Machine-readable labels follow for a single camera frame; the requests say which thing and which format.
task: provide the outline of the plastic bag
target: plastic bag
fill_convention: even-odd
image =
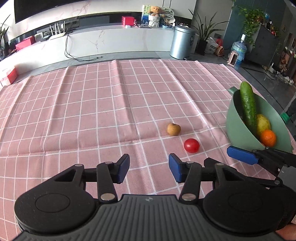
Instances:
[[[223,46],[217,47],[216,51],[214,52],[215,55],[217,55],[218,57],[221,57],[224,55],[224,49]]]
[[[205,53],[214,53],[216,51],[216,48],[219,45],[216,43],[216,41],[212,38],[207,39],[207,46],[205,48]]]

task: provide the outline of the stuffed toy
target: stuffed toy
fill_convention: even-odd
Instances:
[[[162,18],[165,17],[165,15],[163,14],[164,12],[161,10],[160,7],[157,7],[157,6],[151,6],[148,13],[150,15],[152,15],[152,16],[157,16],[157,17],[159,16],[159,17],[162,17]]]

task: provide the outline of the pink checkered tablecloth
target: pink checkered tablecloth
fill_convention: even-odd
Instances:
[[[130,169],[118,196],[176,194],[168,155],[203,164],[207,157],[244,175],[272,179],[258,165],[226,154],[225,120],[231,95],[244,78],[233,68],[198,61],[125,60],[31,76],[0,91],[0,240],[19,230],[14,202],[27,190],[77,163],[85,168],[128,153]],[[166,133],[171,122],[180,136]],[[183,141],[197,139],[189,154]],[[97,197],[96,184],[87,191]],[[203,183],[200,198],[212,189]]]

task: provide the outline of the decorative fan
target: decorative fan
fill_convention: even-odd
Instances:
[[[162,7],[161,10],[163,11],[163,14],[165,15],[164,19],[171,19],[174,17],[175,13],[172,9],[168,7]]]

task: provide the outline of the white basket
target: white basket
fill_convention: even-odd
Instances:
[[[158,27],[159,27],[159,22],[149,21],[148,25],[149,25],[151,28],[158,28]]]
[[[148,19],[149,19],[149,21],[152,21],[152,22],[159,22],[160,17],[159,16],[148,15]]]

